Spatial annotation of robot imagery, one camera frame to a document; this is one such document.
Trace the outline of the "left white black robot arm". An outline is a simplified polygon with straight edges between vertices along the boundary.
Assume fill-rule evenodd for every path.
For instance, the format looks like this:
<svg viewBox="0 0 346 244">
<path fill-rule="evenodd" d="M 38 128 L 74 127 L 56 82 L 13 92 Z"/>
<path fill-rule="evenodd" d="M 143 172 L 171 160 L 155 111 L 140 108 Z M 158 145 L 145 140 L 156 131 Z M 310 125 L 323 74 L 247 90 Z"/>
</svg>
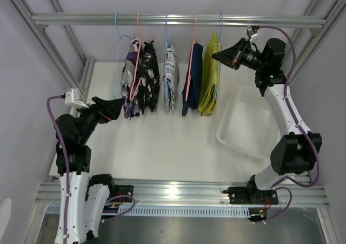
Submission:
<svg viewBox="0 0 346 244">
<path fill-rule="evenodd" d="M 56 166 L 61 187 L 61 210 L 55 243 L 99 243 L 104 206 L 116 196 L 111 174 L 90 176 L 91 149 L 87 146 L 99 124 L 117 120 L 124 99 L 92 98 L 79 117 L 64 114 L 54 121 Z"/>
</svg>

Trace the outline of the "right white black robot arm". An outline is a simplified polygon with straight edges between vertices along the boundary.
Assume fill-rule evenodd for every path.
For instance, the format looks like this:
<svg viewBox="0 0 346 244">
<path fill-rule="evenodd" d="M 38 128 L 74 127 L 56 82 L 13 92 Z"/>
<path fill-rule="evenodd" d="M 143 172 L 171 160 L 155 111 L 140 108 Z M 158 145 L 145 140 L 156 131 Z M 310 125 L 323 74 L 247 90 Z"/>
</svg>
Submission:
<svg viewBox="0 0 346 244">
<path fill-rule="evenodd" d="M 290 96 L 287 78 L 281 66 L 286 44 L 279 38 L 269 39 L 262 51 L 248 39 L 216 52 L 212 58 L 237 70 L 245 66 L 255 71 L 255 85 L 267 101 L 280 131 L 280 140 L 270 154 L 270 165 L 253 175 L 246 187 L 230 187 L 224 191 L 232 204 L 278 204 L 274 187 L 292 175 L 311 171 L 321 145 L 319 133 L 312 133 L 303 122 Z"/>
</svg>

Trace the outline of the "yellow-green trousers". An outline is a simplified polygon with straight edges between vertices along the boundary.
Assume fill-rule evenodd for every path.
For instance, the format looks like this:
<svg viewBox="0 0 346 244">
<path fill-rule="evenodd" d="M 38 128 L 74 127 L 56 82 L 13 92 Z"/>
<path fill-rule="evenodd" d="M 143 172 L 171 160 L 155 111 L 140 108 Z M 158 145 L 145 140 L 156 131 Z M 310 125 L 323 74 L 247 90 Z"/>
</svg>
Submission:
<svg viewBox="0 0 346 244">
<path fill-rule="evenodd" d="M 216 87 L 218 85 L 218 62 L 212 58 L 219 52 L 219 36 L 215 32 L 203 56 L 202 84 L 198 111 L 202 116 L 211 115 L 216 107 Z"/>
</svg>

